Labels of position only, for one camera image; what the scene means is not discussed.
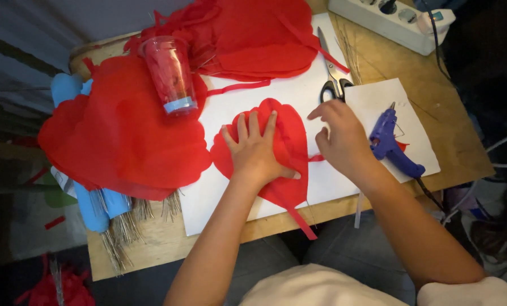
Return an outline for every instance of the person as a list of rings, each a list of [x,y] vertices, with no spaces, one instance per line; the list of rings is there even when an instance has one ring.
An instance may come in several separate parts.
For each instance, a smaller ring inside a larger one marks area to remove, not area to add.
[[[405,302],[409,305],[417,302],[419,306],[507,305],[507,283],[488,277],[458,241],[375,159],[365,130],[352,110],[339,100],[331,100],[320,104],[308,115],[309,120],[319,117],[330,127],[323,128],[316,135],[321,154],[364,192],[375,217],[367,218],[367,221],[362,218],[361,228],[355,231],[350,226],[337,224],[342,227],[338,235],[347,237],[345,240],[322,241],[317,251],[308,251],[314,255],[307,254],[307,257],[321,254],[317,261],[336,269],[315,263],[301,266],[288,262],[283,264],[285,271],[281,269],[278,274],[254,280],[259,281],[257,284],[242,286],[249,292],[241,299],[241,305],[399,306],[406,305]],[[240,276],[235,273],[233,278],[241,232],[257,193],[277,177],[300,178],[299,173],[280,165],[274,157],[272,142],[276,118],[277,114],[273,112],[261,135],[257,113],[250,113],[249,129],[244,114],[241,114],[237,126],[238,142],[233,140],[225,126],[222,127],[232,154],[234,173],[175,276],[164,300],[165,306],[223,305],[229,302],[235,279]],[[372,243],[368,237],[353,238],[365,231],[370,236],[377,236],[377,242]],[[393,248],[393,255],[382,251],[385,244]],[[339,245],[346,245],[344,251],[348,253],[334,257],[334,254],[338,255],[334,248]],[[264,253],[261,252],[264,251],[260,248],[253,256],[239,258],[238,263],[251,266],[255,273],[263,271],[265,269],[257,268],[256,261],[268,261],[262,258]],[[383,258],[377,265],[366,264],[369,258],[380,254]],[[337,260],[328,260],[331,256]],[[399,269],[401,263],[406,272]],[[370,282],[372,287],[388,292],[362,284],[346,275],[348,271],[361,281]]]

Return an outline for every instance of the power strip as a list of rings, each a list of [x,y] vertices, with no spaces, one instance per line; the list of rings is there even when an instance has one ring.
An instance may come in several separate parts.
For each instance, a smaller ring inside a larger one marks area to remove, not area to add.
[[[435,48],[434,35],[424,34],[418,27],[422,12],[395,2],[389,14],[384,14],[380,7],[386,3],[387,0],[329,0],[328,9],[414,52],[431,54]],[[437,34],[440,45],[447,31]]]

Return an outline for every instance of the clear plastic cup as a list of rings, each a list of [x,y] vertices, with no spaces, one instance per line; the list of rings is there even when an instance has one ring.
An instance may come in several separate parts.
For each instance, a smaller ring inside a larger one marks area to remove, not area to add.
[[[142,43],[139,53],[146,60],[169,116],[187,115],[198,108],[186,42],[172,36],[157,36]]]

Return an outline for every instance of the white paper sheet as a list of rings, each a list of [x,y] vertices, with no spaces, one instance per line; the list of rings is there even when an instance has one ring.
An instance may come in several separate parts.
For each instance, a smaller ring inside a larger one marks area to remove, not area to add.
[[[340,63],[346,65],[329,15],[327,13],[314,15],[312,17],[312,26],[315,34],[318,32],[318,27],[323,30],[331,55]],[[342,77],[351,80],[349,75],[343,72],[340,73]],[[321,54],[318,54],[318,57],[312,62],[311,68],[299,76],[273,80],[269,87],[235,90],[209,97],[199,118],[199,121],[204,126],[207,148],[210,149],[212,147],[214,136],[221,129],[221,125],[232,122],[234,117],[240,112],[249,111],[253,107],[259,106],[264,99],[271,97],[282,104],[290,104],[297,110],[303,119],[306,129],[308,154],[314,155],[319,153],[315,136],[325,124],[319,119],[309,121],[306,119],[306,116],[312,109],[318,106],[319,93],[327,78],[328,73],[325,67],[325,60]],[[238,83],[234,80],[215,77],[206,77],[204,80],[210,89],[222,88]],[[414,144],[414,146],[408,146],[412,148],[407,148],[406,154],[416,163],[422,163],[426,167],[426,175],[440,171],[427,135],[408,103],[406,93],[402,89],[402,86],[400,86],[400,82],[398,80],[386,82],[390,83],[384,85],[385,82],[382,82],[380,84],[383,87],[381,89],[388,90],[388,92],[380,92],[380,96],[389,99],[393,95],[395,98],[399,98],[399,101],[402,101],[402,105],[397,105],[395,109],[397,110],[397,116],[403,118],[401,119],[403,121],[402,124],[401,121],[398,121],[399,126],[407,132],[405,136],[402,136],[402,140],[399,140]],[[400,90],[393,88],[393,86],[398,86]],[[391,104],[391,101],[385,105],[385,100],[379,102],[375,95],[368,96],[368,94],[361,90],[361,87],[346,88],[346,101],[350,99],[350,107],[358,114],[359,120],[364,124],[366,130],[371,131],[379,115]],[[416,155],[421,155],[422,158],[416,160]],[[410,179],[400,174],[398,170],[392,169],[393,165],[388,166],[386,164],[386,167],[396,174],[396,177],[400,181]],[[307,199],[310,205],[359,193],[357,187],[350,180],[332,168],[326,161],[308,163],[308,171]],[[180,201],[182,203],[185,232],[188,236],[202,231],[228,182],[229,180],[212,164],[202,173],[201,178],[197,182],[181,188],[183,194],[180,195]],[[305,207],[306,205],[306,202],[304,202],[297,207]],[[282,212],[285,212],[283,208],[258,197],[248,216],[248,220],[259,219]]]

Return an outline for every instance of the hand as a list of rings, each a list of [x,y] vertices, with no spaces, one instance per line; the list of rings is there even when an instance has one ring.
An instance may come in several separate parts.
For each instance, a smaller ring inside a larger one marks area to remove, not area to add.
[[[223,139],[233,157],[233,177],[240,177],[249,184],[261,189],[277,177],[300,179],[301,174],[282,166],[276,161],[272,151],[274,130],[276,128],[276,111],[272,111],[266,124],[265,133],[261,136],[257,112],[250,113],[250,132],[246,129],[245,115],[238,117],[238,143],[230,136],[227,126],[221,127]]]
[[[365,129],[348,105],[340,100],[324,102],[308,115],[309,120],[318,117],[331,129],[323,127],[316,135],[318,148],[336,170],[352,179],[366,163],[376,161]]]

